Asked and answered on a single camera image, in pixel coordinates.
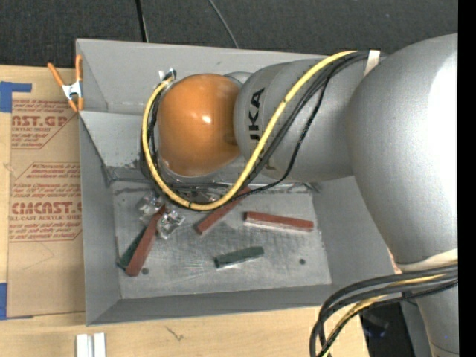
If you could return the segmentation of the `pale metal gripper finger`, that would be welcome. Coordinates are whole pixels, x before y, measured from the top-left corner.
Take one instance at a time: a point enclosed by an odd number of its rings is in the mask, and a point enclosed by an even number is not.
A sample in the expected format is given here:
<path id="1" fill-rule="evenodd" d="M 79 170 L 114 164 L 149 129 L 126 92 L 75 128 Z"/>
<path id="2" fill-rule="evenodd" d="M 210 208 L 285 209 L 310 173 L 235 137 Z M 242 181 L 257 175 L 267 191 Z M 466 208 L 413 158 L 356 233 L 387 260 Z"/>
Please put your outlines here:
<path id="1" fill-rule="evenodd" d="M 162 239 L 168 239 L 174 230 L 183 224 L 184 219 L 176 210 L 166 210 L 156 225 L 157 234 Z"/>
<path id="2" fill-rule="evenodd" d="M 136 204 L 135 208 L 139 213 L 139 219 L 142 223 L 149 223 L 151 218 L 159 212 L 164 205 L 164 200 L 155 193 L 146 193 Z"/>

